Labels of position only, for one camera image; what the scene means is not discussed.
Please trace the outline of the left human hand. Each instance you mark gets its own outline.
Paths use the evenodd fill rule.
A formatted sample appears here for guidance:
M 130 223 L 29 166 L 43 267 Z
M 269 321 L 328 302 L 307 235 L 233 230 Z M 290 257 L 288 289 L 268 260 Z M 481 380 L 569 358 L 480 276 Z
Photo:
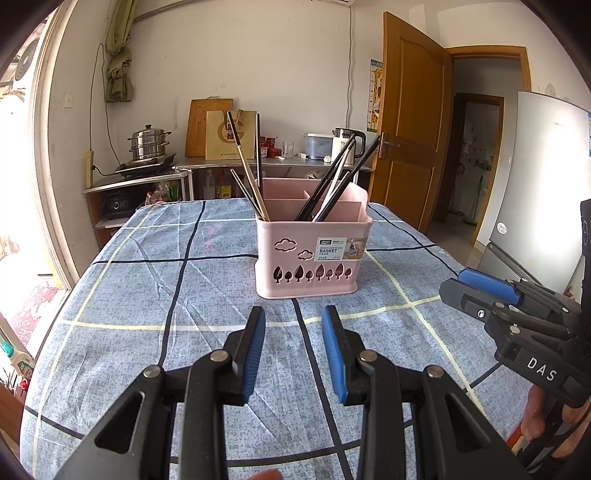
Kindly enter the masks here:
M 256 473 L 247 480 L 283 480 L 283 475 L 277 469 L 270 469 Z

